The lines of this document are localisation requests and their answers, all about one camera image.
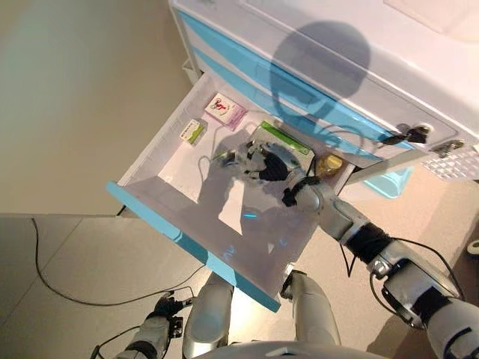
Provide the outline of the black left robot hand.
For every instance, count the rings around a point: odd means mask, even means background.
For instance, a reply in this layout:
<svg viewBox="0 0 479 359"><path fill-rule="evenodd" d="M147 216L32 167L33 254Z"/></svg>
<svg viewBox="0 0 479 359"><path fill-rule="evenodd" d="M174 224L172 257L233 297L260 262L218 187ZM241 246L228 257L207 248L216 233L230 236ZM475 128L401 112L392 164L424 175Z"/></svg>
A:
<svg viewBox="0 0 479 359"><path fill-rule="evenodd" d="M156 303L153 314L164 318L171 318L183 309L183 302L177 301L171 295L162 296Z"/></svg>

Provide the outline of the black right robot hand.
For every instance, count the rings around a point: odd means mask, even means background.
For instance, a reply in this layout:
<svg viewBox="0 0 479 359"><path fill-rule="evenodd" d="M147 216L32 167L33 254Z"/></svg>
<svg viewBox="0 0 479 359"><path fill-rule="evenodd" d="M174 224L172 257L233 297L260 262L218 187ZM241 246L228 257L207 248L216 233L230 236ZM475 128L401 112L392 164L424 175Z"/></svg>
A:
<svg viewBox="0 0 479 359"><path fill-rule="evenodd" d="M301 168L299 160L281 144L260 140L246 144L243 173L253 180L285 181L297 168Z"/></svg>

